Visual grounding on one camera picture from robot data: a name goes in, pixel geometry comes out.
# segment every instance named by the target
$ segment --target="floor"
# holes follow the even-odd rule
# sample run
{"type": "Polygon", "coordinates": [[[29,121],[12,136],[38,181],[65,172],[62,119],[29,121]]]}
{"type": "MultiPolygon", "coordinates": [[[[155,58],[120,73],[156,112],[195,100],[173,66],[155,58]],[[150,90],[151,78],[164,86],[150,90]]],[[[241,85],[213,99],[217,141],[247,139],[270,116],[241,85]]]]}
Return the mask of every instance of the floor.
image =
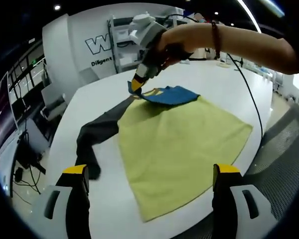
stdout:
{"type": "MultiPolygon", "coordinates": [[[[268,124],[266,126],[266,130],[268,130],[271,126],[273,126],[288,111],[289,105],[283,98],[278,96],[278,94],[273,93],[272,109],[273,110],[269,118],[268,124]]],[[[48,155],[49,155],[49,150],[44,153],[42,160],[40,162],[44,168],[46,168],[48,155]]],[[[17,162],[15,168],[17,169],[18,167],[20,167],[20,165],[17,162]]],[[[33,177],[36,181],[39,176],[39,171],[36,168],[33,168],[32,171],[33,171],[33,177]]],[[[44,178],[45,176],[41,174],[37,184],[38,189],[41,192],[44,190],[44,178]]],[[[23,181],[26,181],[29,184],[33,185],[33,180],[29,169],[23,172],[22,179],[23,181]]],[[[19,186],[16,185],[15,183],[13,184],[13,190],[14,190],[13,199],[12,199],[13,206],[15,210],[21,215],[21,217],[26,219],[31,213],[31,207],[32,207],[31,204],[33,204],[33,202],[37,199],[39,194],[29,186],[19,186]]]]}

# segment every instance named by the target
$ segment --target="black ceiling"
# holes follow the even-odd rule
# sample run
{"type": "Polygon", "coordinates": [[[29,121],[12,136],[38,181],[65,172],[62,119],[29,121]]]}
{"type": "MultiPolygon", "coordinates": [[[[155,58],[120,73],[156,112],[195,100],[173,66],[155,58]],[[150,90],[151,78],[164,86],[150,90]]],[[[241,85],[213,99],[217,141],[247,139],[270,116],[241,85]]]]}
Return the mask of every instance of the black ceiling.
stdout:
{"type": "MultiPolygon", "coordinates": [[[[0,76],[11,68],[18,57],[28,48],[28,41],[41,38],[42,27],[57,17],[69,15],[106,4],[123,1],[97,0],[18,0],[0,1],[0,76]],[[60,4],[60,11],[53,6],[60,4]]],[[[225,24],[234,23],[236,27],[255,30],[244,10],[236,0],[165,0],[146,1],[178,6],[194,12],[200,12],[207,19],[220,20],[225,24]]],[[[285,25],[281,19],[273,15],[259,0],[244,0],[251,9],[264,33],[280,37],[285,25]]]]}

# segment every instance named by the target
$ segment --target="yellow cloth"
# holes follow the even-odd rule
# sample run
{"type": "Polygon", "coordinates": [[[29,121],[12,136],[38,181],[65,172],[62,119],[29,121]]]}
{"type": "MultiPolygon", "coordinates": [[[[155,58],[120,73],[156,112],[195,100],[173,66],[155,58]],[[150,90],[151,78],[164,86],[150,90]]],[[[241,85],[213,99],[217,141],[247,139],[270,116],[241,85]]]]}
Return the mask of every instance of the yellow cloth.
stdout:
{"type": "Polygon", "coordinates": [[[126,175],[144,221],[205,192],[213,165],[232,164],[252,131],[202,97],[178,107],[135,100],[118,125],[126,175]]]}

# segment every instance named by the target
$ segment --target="human hand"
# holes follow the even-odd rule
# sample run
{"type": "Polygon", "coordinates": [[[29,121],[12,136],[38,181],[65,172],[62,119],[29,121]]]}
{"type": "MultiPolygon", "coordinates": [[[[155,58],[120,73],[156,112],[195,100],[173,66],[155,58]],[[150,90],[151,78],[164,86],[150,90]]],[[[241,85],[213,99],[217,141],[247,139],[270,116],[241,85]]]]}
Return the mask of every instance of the human hand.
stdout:
{"type": "Polygon", "coordinates": [[[157,44],[158,52],[164,53],[167,58],[165,63],[162,65],[163,70],[168,66],[174,65],[180,61],[172,54],[169,54],[167,48],[169,45],[178,43],[182,45],[185,52],[192,53],[198,46],[195,43],[194,28],[196,24],[184,24],[164,32],[157,44]]]}

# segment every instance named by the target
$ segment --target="desk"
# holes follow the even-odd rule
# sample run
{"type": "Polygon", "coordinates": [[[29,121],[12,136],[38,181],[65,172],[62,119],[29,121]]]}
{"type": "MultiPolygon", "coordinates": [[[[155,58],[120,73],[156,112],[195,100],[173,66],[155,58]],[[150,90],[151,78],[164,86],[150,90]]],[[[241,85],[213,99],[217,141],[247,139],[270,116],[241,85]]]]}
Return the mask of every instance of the desk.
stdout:
{"type": "MultiPolygon", "coordinates": [[[[202,95],[253,126],[253,131],[234,165],[242,174],[249,168],[261,141],[257,112],[247,86],[235,67],[222,68],[217,61],[176,64],[148,81],[143,92],[155,87],[180,85],[202,95]]],[[[272,82],[242,69],[256,101],[263,128],[270,115],[272,82]]],[[[62,171],[76,161],[80,128],[129,96],[127,80],[134,71],[113,75],[84,86],[75,93],[56,131],[47,162],[46,184],[54,185],[62,171]]],[[[212,212],[213,193],[204,194],[167,215],[143,223],[125,176],[117,135],[94,145],[102,169],[100,179],[90,181],[90,232],[98,239],[168,239],[198,223],[212,212]]]]}

